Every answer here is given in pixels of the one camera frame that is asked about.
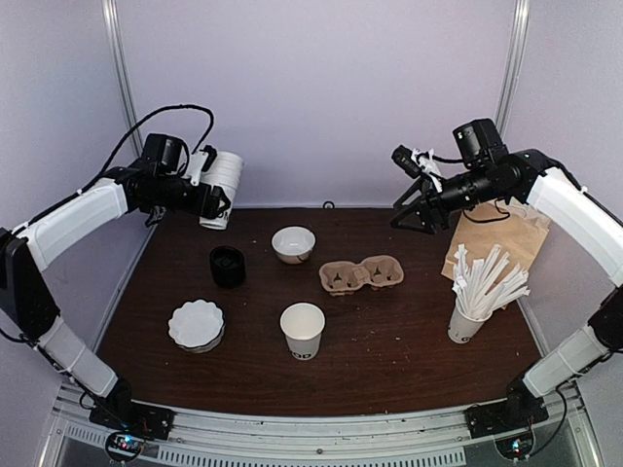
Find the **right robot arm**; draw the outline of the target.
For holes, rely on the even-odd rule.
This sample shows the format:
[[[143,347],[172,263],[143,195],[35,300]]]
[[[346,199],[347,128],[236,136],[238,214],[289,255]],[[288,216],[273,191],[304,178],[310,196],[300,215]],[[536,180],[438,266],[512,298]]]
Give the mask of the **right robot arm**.
[[[505,428],[521,428],[536,413],[536,401],[557,386],[622,349],[622,223],[592,198],[561,162],[528,149],[508,151],[494,122],[478,119],[454,129],[466,170],[443,178],[433,158],[404,146],[393,162],[414,181],[394,203],[396,229],[434,234],[452,213],[486,201],[516,199],[545,215],[603,268],[613,291],[586,325],[538,360],[508,389],[499,408]]]

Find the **single white paper cup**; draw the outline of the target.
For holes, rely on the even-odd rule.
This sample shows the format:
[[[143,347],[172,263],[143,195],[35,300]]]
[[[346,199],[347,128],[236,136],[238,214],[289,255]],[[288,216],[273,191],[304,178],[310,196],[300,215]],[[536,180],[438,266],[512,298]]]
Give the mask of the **single white paper cup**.
[[[323,311],[310,303],[293,304],[279,318],[289,351],[301,361],[309,361],[316,356],[325,324]]]

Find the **stack of white paper cups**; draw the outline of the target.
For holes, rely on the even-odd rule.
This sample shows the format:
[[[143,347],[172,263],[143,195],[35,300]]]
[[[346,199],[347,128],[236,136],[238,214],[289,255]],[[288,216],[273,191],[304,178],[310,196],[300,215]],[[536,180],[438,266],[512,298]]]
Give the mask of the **stack of white paper cups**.
[[[200,217],[204,228],[224,231],[232,214],[244,161],[242,157],[226,151],[218,151],[215,161],[202,174],[201,182],[209,185],[216,196],[216,214]]]

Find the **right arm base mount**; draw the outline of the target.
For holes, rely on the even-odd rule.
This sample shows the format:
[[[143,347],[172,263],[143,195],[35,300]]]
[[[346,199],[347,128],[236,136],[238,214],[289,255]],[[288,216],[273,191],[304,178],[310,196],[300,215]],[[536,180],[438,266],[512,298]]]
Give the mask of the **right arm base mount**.
[[[528,460],[536,451],[534,426],[549,417],[543,398],[511,392],[500,402],[475,404],[464,412],[472,440],[492,437],[505,460]]]

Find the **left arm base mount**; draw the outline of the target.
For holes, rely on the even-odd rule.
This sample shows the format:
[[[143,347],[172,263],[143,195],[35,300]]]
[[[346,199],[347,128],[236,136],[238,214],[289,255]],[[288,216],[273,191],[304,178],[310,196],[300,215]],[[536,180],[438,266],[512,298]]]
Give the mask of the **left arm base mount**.
[[[126,465],[139,457],[149,441],[166,441],[172,428],[171,409],[133,402],[130,389],[114,389],[101,397],[87,392],[93,405],[91,423],[110,428],[104,450],[108,457]]]

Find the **cardboard cup carrier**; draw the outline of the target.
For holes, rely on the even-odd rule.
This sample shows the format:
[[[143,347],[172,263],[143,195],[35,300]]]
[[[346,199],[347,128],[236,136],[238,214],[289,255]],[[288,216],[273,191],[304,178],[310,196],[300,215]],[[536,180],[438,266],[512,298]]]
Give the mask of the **cardboard cup carrier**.
[[[373,290],[394,287],[405,277],[400,262],[389,255],[368,257],[360,263],[325,263],[318,275],[322,288],[333,297],[352,295],[364,286]]]

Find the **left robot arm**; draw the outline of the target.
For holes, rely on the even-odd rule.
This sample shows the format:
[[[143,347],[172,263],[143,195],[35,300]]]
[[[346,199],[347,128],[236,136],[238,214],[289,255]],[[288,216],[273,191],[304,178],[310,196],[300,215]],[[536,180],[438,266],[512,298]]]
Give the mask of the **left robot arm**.
[[[64,322],[43,273],[74,244],[135,210],[148,214],[150,224],[161,210],[218,217],[231,201],[223,188],[201,180],[216,158],[203,141],[190,150],[179,138],[152,133],[130,165],[106,161],[84,188],[1,232],[1,309],[20,330],[16,341],[73,377],[120,432],[140,421],[138,407],[127,400],[128,385]]]

